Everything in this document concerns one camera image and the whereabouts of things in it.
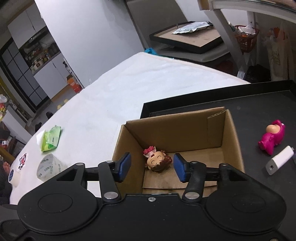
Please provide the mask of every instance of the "white door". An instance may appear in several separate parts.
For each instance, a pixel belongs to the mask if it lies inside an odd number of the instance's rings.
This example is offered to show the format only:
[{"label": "white door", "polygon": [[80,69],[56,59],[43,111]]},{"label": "white door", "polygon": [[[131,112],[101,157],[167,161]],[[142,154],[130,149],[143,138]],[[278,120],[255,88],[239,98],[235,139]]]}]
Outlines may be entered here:
[{"label": "white door", "polygon": [[41,30],[46,26],[44,20],[41,18],[41,15],[36,3],[28,7],[26,9],[26,12],[36,32],[38,32],[39,30]]},{"label": "white door", "polygon": [[67,85],[51,61],[40,69],[34,77],[50,99]]},{"label": "white door", "polygon": [[54,66],[57,68],[64,81],[67,81],[67,76],[70,74],[63,64],[64,56],[60,53],[58,56],[55,56],[52,60]]},{"label": "white door", "polygon": [[18,48],[36,34],[26,11],[18,15],[16,19],[8,25],[8,29]]}]

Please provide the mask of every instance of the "pink figurine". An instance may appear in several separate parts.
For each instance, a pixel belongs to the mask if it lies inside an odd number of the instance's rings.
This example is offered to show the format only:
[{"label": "pink figurine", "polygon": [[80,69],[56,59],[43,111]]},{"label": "pink figurine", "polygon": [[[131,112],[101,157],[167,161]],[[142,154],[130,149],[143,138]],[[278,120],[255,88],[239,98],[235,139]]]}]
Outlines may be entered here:
[{"label": "pink figurine", "polygon": [[261,150],[265,150],[269,155],[272,155],[274,146],[281,143],[285,135],[286,126],[280,121],[275,120],[271,125],[266,127],[266,133],[262,136],[258,145]]}]

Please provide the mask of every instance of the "red basket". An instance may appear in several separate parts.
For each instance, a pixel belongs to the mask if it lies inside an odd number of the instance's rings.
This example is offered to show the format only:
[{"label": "red basket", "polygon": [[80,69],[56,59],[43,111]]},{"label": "red basket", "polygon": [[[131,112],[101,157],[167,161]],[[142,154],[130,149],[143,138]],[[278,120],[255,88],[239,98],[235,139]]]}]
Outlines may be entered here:
[{"label": "red basket", "polygon": [[[245,27],[244,25],[236,25],[236,27]],[[254,46],[256,45],[257,42],[257,36],[259,34],[259,29],[257,28],[253,28],[255,29],[255,34],[254,35],[250,35],[248,37],[245,36],[241,36],[241,35],[235,35],[237,42],[239,43],[239,46],[241,48],[241,51],[243,53],[250,53],[252,51],[252,49],[254,48]]]}]

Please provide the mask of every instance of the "gray chair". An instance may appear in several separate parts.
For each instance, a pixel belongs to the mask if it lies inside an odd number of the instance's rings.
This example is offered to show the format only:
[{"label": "gray chair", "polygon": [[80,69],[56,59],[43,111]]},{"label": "gray chair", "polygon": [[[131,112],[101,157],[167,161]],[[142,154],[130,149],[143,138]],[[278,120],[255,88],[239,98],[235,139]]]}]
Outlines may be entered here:
[{"label": "gray chair", "polygon": [[152,47],[160,55],[210,67],[230,58],[224,43],[203,54],[196,54],[150,40],[149,35],[154,32],[187,22],[175,0],[129,0],[126,5],[145,49]]}]

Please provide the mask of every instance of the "window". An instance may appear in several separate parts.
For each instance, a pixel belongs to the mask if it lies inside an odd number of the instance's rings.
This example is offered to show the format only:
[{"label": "window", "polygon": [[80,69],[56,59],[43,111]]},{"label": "window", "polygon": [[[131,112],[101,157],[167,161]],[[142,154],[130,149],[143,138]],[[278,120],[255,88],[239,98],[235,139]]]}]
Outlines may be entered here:
[{"label": "window", "polygon": [[0,50],[0,66],[32,111],[36,112],[48,100],[12,38]]}]

